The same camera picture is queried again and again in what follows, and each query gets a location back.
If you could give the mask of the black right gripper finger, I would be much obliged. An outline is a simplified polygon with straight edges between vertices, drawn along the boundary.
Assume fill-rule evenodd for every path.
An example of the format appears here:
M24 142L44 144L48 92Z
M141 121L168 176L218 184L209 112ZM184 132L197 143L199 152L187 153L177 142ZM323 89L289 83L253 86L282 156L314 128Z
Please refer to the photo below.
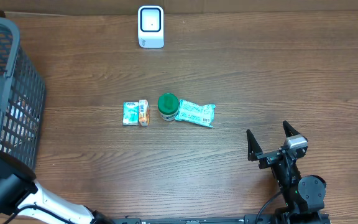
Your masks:
M254 137L251 130L246 131L247 134L247 143L248 143L248 155L247 158L249 161L257 161L259 160L259 156L263 154L263 150L261 149L259 143Z
M283 129L287 138L300 135L300 133L295 128L293 128L287 120L283 121Z

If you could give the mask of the mint green wipes packet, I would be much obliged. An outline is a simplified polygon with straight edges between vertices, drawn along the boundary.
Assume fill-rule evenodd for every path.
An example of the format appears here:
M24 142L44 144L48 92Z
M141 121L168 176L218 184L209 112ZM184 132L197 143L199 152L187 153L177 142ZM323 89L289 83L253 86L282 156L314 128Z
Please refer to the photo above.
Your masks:
M200 106L196 103L180 99L178 114L175 116L175 119L212 128L215 107L216 105Z

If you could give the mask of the green lidded jar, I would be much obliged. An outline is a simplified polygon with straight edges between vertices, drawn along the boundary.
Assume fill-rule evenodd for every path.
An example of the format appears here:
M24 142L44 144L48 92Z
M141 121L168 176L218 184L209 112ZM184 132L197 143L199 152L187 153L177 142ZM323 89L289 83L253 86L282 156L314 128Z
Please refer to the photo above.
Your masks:
M178 113L179 100L172 93L164 93L158 99L157 108L162 119L173 121Z

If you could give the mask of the small orange box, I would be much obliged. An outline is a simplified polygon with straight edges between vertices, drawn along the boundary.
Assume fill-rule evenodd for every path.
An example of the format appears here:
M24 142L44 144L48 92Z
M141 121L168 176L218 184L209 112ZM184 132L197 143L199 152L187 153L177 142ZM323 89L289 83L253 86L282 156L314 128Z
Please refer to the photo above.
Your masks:
M139 100L139 124L148 126L150 123L150 108L147 100Z

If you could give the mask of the small teal tissue pack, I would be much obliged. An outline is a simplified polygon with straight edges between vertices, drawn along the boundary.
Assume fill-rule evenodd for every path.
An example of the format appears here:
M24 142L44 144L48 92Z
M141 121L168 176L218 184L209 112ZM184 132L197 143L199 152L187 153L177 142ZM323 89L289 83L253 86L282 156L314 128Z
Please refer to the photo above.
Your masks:
M123 103L123 119L125 126L137 126L139 124L139 103L124 102Z

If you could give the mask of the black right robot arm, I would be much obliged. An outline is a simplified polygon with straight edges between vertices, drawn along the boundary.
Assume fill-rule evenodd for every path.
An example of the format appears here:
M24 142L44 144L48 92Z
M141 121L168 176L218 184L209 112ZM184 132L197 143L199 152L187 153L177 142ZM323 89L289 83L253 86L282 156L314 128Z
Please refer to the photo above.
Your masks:
M249 223L330 223L328 215L322 215L326 195L326 181L318 175L302 177L296 161L306 155L308 139L283 122L286 139L276 151L264 153L251 130L246 131L249 161L257 161L260 169L270 168L278 182L279 191L259 210L258 214L245 217ZM282 196L285 206L272 215L263 216L266 207Z

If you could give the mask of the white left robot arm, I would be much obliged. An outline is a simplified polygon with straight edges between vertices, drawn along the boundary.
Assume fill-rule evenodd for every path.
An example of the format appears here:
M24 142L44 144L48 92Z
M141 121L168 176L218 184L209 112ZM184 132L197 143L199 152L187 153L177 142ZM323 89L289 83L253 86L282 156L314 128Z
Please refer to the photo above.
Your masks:
M113 221L98 211L70 203L44 189L24 163L0 150L0 214L27 216L45 223L102 224Z

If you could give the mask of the dark grey mesh basket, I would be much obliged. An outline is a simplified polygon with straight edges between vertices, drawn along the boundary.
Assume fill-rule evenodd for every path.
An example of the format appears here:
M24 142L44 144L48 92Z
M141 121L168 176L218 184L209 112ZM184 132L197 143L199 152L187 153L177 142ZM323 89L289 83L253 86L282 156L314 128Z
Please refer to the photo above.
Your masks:
M0 18L0 150L35 168L46 99L43 78L21 47L20 32Z

